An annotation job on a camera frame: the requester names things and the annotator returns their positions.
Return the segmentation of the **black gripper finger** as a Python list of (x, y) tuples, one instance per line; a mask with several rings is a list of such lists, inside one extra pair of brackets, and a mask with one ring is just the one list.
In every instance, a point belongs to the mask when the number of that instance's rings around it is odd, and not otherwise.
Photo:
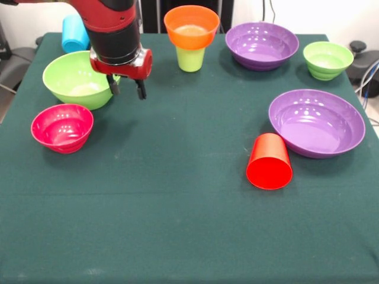
[(118, 81), (120, 77), (118, 75), (106, 75), (107, 82), (110, 87), (110, 91), (113, 95), (119, 95), (120, 94), (120, 89), (118, 86)]
[(144, 85), (144, 80), (141, 79), (136, 79), (136, 89), (137, 89), (137, 94), (139, 96), (140, 100), (145, 100), (147, 98), (147, 93), (146, 93), (146, 88)]

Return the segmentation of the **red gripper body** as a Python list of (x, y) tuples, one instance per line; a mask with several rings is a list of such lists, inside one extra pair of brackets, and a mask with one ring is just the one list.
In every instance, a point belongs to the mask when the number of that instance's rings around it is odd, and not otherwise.
[(92, 68), (106, 75), (125, 76), (133, 80), (146, 80), (152, 70), (152, 51), (150, 49), (141, 48), (137, 57), (126, 64), (106, 64), (100, 61), (93, 49), (89, 51), (89, 59)]

